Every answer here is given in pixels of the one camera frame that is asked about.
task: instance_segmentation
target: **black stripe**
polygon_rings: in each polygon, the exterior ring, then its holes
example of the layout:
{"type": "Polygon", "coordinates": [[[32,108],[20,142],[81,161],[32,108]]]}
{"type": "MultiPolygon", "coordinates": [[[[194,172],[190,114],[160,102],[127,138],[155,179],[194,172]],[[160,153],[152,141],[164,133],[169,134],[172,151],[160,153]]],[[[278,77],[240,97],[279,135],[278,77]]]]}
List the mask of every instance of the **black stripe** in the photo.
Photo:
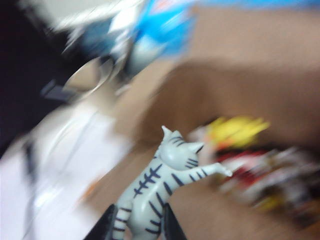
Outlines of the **black stripe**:
{"type": "Polygon", "coordinates": [[[201,170],[204,173],[204,175],[208,176],[208,174],[205,172],[205,170],[203,170],[202,168],[201,168],[201,170]]]}
{"type": "Polygon", "coordinates": [[[196,163],[196,164],[198,163],[197,160],[194,160],[194,159],[191,159],[191,158],[188,158],[188,160],[191,161],[191,162],[194,162],[194,163],[196,163]]]}
{"type": "Polygon", "coordinates": [[[128,212],[128,213],[131,213],[131,212],[132,212],[132,210],[129,209],[129,208],[120,207],[120,209],[123,210],[123,211],[126,211],[126,212],[128,212]]]}
{"type": "Polygon", "coordinates": [[[189,176],[190,176],[190,178],[191,178],[191,180],[192,180],[193,182],[196,181],[196,180],[191,176],[191,174],[189,174],[189,176]]]}
{"type": "Polygon", "coordinates": [[[165,181],[163,182],[163,185],[164,185],[164,188],[165,188],[166,192],[171,196],[172,195],[172,191],[171,191],[169,185],[165,181]]]}
{"type": "Polygon", "coordinates": [[[119,217],[116,217],[115,220],[117,220],[119,222],[127,223],[127,220],[121,219],[119,217]]]}
{"type": "Polygon", "coordinates": [[[160,222],[156,222],[156,221],[150,220],[150,223],[152,223],[153,225],[156,225],[156,226],[160,227],[160,222]]]}
{"type": "Polygon", "coordinates": [[[145,230],[146,230],[148,233],[151,233],[151,234],[156,234],[156,235],[160,234],[160,231],[159,231],[159,230],[158,230],[158,231],[154,231],[154,230],[151,230],[151,229],[149,229],[149,228],[145,228],[145,230]]]}
{"type": "Polygon", "coordinates": [[[149,201],[150,207],[152,208],[152,210],[154,211],[154,213],[159,217],[162,218],[162,214],[156,209],[156,207],[152,204],[151,201],[149,201]]]}
{"type": "Polygon", "coordinates": [[[175,141],[173,142],[173,144],[175,144],[175,143],[177,143],[177,142],[180,142],[180,141],[183,141],[183,142],[184,142],[183,139],[178,139],[178,140],[175,140],[175,141]]]}
{"type": "Polygon", "coordinates": [[[160,197],[158,192],[156,192],[156,197],[158,198],[158,201],[159,201],[161,207],[164,207],[165,206],[164,201],[162,201],[162,199],[161,199],[161,197],[160,197]]]}
{"type": "Polygon", "coordinates": [[[172,173],[171,175],[180,187],[184,185],[184,183],[175,174],[172,173]]]}
{"type": "Polygon", "coordinates": [[[189,161],[187,161],[186,163],[187,163],[187,164],[190,164],[190,165],[192,165],[192,166],[198,167],[198,164],[194,164],[194,163],[189,162],[189,161]]]}
{"type": "Polygon", "coordinates": [[[171,138],[171,139],[169,140],[169,142],[170,142],[171,140],[173,140],[173,139],[182,139],[182,136],[174,136],[173,138],[171,138]]]}
{"type": "Polygon", "coordinates": [[[155,181],[153,181],[150,177],[148,177],[146,173],[144,174],[144,180],[146,183],[147,182],[152,183],[152,184],[155,183],[155,181]]]}
{"type": "Polygon", "coordinates": [[[196,172],[196,174],[198,174],[199,178],[202,179],[202,176],[200,175],[200,173],[196,172]]]}
{"type": "Polygon", "coordinates": [[[186,143],[185,141],[180,142],[180,143],[177,145],[177,147],[179,147],[180,145],[185,144],[185,143],[186,143]]]}
{"type": "Polygon", "coordinates": [[[113,227],[113,230],[118,231],[118,232],[124,232],[125,230],[123,228],[118,228],[118,227],[113,227]]]}

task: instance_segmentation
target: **striped cat figurine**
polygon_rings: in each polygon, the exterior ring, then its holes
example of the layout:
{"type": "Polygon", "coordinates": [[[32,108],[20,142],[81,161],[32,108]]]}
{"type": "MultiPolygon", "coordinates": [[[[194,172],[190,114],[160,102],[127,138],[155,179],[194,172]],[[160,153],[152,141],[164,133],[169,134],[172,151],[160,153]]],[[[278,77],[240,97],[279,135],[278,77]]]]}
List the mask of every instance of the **striped cat figurine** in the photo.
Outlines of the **striped cat figurine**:
{"type": "Polygon", "coordinates": [[[124,238],[126,225],[132,240],[156,240],[162,229],[164,205],[177,188],[215,173],[232,175],[219,163],[198,166],[197,153],[203,143],[187,143],[178,131],[162,129],[164,137],[152,161],[115,204],[118,212],[113,240],[124,238]]]}

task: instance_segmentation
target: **toy pile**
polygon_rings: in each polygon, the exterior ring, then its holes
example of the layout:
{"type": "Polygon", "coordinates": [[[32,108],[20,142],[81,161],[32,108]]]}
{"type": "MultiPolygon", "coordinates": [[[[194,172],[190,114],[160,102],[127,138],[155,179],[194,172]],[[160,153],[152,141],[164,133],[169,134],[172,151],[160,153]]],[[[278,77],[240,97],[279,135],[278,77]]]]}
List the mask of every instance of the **toy pile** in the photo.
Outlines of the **toy pile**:
{"type": "Polygon", "coordinates": [[[307,227],[320,217],[319,160],[298,147],[254,148],[269,125],[260,118],[218,118],[191,138],[206,142],[201,163],[220,162],[233,171],[217,179],[220,191],[262,212],[284,212],[307,227]]]}

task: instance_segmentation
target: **cat arm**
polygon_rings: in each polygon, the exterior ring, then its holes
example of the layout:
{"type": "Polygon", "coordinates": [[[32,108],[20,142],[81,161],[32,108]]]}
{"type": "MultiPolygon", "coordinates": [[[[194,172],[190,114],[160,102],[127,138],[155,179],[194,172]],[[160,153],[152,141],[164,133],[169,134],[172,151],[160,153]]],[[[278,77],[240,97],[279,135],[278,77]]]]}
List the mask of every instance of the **cat arm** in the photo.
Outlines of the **cat arm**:
{"type": "Polygon", "coordinates": [[[215,173],[220,173],[229,177],[232,176],[232,172],[226,169],[220,163],[213,163],[206,166],[197,166],[188,170],[175,171],[175,173],[172,174],[172,177],[179,184],[179,186],[183,186],[196,182],[215,173]]]}

